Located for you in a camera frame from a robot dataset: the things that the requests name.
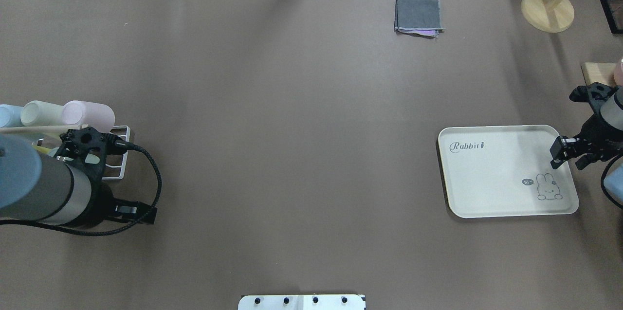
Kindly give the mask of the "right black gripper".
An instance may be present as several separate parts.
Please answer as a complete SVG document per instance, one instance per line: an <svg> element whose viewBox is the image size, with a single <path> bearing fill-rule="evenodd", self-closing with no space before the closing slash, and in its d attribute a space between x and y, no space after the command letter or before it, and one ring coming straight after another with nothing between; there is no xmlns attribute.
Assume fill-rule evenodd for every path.
<svg viewBox="0 0 623 310"><path fill-rule="evenodd" d="M550 148L551 167L556 170L581 153L583 157L575 163L578 170L597 161L609 161L622 153L622 141L621 129L608 124L599 115L592 115L576 137L559 136L554 140Z"/></svg>

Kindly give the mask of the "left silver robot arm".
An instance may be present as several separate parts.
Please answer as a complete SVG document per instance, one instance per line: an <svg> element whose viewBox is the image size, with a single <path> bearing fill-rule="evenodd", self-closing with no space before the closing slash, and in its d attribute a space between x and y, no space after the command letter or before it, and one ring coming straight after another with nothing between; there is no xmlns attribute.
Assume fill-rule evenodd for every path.
<svg viewBox="0 0 623 310"><path fill-rule="evenodd" d="M115 209L111 189L82 170L1 135L0 214L56 226L94 226Z"/></svg>

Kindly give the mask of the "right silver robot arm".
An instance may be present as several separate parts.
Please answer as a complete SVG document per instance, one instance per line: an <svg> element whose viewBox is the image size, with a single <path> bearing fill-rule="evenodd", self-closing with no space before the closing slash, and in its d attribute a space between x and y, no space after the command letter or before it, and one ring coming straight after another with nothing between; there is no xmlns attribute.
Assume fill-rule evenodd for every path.
<svg viewBox="0 0 623 310"><path fill-rule="evenodd" d="M623 106L622 87L594 82L576 87L569 95L572 102L585 102L592 116L585 121L579 133L572 137L557 137L550 148L551 166L559 168L576 158L575 166L583 170L589 164L606 162L600 178L603 194L618 208L622 208L622 167L610 170L622 161Z"/></svg>

